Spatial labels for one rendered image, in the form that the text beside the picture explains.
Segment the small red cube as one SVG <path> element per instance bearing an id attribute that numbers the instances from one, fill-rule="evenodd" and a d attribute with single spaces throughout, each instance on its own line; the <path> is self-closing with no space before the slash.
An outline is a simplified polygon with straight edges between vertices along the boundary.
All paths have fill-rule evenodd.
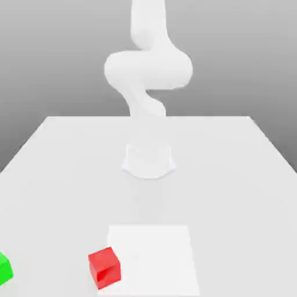
<path id="1" fill-rule="evenodd" d="M 112 247 L 89 254 L 88 261 L 98 290 L 121 280 L 121 264 Z"/>

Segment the small green cube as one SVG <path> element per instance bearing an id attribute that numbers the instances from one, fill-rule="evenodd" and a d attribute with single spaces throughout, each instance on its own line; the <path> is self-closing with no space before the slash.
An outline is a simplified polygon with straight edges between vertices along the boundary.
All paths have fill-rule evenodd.
<path id="1" fill-rule="evenodd" d="M 0 286 L 14 276 L 9 259 L 0 252 Z"/>

